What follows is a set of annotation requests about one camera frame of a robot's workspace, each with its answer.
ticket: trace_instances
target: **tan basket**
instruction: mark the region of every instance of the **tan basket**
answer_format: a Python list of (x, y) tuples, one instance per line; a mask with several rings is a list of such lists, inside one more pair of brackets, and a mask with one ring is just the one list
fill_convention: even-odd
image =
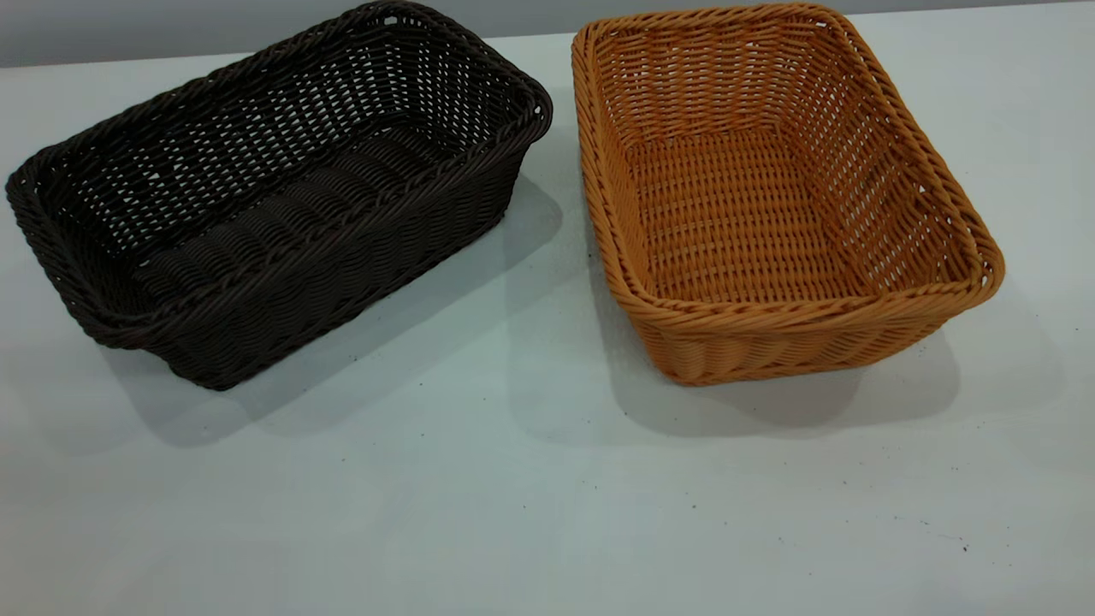
[(999, 288), (995, 242), (837, 12), (604, 20), (573, 51), (609, 288), (673, 381), (869, 364)]

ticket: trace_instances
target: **rectangular basket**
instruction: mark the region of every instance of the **rectangular basket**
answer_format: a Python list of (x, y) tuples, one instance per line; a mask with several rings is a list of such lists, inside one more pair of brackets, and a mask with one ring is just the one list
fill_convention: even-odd
[(42, 150), (8, 195), (89, 336), (227, 390), (496, 224), (550, 123), (477, 36), (383, 0)]
[(573, 60), (608, 284), (673, 381), (876, 362), (1000, 286), (984, 223), (840, 14), (598, 21)]

